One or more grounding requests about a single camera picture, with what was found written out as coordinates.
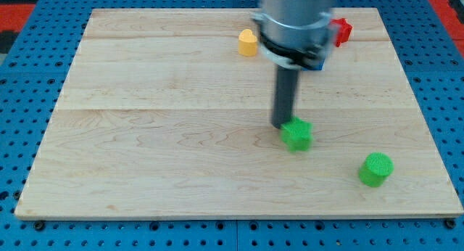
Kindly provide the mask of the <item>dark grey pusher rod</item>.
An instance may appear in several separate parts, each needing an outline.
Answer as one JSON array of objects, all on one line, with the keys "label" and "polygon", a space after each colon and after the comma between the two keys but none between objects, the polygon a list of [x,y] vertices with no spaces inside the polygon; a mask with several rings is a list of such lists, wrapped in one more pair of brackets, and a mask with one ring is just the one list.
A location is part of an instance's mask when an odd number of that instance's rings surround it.
[{"label": "dark grey pusher rod", "polygon": [[271,124],[280,128],[293,116],[294,99],[299,79],[298,70],[290,70],[281,66],[276,68],[275,92]]}]

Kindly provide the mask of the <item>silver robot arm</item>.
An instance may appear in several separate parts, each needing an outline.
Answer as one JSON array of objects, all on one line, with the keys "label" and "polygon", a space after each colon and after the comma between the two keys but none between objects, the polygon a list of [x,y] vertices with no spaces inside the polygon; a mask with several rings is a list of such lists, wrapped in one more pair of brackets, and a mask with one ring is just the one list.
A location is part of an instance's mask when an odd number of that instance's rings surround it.
[{"label": "silver robot arm", "polygon": [[331,25],[336,0],[260,0],[252,19],[261,52],[276,65],[270,122],[282,128],[293,117],[299,73],[320,67],[338,28]]}]

